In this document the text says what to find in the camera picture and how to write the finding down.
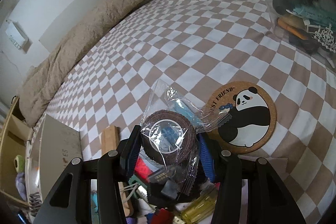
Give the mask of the grey shoe box lid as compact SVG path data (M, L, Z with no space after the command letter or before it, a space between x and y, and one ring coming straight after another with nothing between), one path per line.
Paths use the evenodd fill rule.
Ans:
M82 157L80 132L44 115L26 147L25 180L31 218L36 217L54 183L75 157Z

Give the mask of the wooden hanger piece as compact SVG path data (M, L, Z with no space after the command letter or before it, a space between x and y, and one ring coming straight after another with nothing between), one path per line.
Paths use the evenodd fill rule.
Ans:
M101 133L101 150L102 155L106 154L110 150L116 150L118 144L120 143L120 135L118 127L110 125L105 128ZM121 193L121 199L123 202L123 210L126 217L130 217L133 214L133 206L131 201L126 200L126 193Z

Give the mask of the green tape roll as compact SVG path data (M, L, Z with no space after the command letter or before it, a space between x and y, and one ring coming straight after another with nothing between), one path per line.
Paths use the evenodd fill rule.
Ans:
M23 173L25 171L25 158L22 155L17 155L14 158L14 168L17 173Z

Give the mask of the white sweet wall sign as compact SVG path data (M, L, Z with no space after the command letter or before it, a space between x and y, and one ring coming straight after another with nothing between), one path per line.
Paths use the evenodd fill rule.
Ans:
M18 50L27 53L29 38L15 22L8 20L7 23L8 26L5 30L5 34Z

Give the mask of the brown tape roll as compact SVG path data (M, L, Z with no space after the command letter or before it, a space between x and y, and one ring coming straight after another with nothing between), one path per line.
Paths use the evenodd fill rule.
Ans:
M198 172L197 135L211 132L231 118L231 104L202 110L163 80L152 87L141 118L142 147L146 159L162 175L152 183L173 183L177 192L189 195Z

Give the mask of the wooden bedside shelf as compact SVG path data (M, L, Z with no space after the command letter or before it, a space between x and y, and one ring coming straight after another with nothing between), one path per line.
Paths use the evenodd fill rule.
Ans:
M19 109L19 97L15 96L1 129L1 193L20 207L29 204L21 198L15 186L14 159L17 155L26 155L26 143L31 139L32 131Z

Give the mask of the beige fluffy blanket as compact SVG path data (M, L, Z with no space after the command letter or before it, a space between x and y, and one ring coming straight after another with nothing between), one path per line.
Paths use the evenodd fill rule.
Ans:
M149 0L101 0L26 78L19 110L34 127L72 68L116 24Z

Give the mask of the cork panda coaster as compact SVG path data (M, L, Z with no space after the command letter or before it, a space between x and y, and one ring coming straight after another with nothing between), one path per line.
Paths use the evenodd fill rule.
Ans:
M270 95L261 87L246 81L234 81L218 88L203 110L216 116L220 111L230 119L215 123L208 137L222 149L245 154L262 147L276 127L276 107Z

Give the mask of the pearl tiara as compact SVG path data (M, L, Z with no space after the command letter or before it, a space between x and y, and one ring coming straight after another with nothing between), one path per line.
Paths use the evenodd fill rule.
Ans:
M314 32L313 38L327 50L335 53L335 38L333 35L333 30L331 29L331 24L324 28L318 26L318 30Z

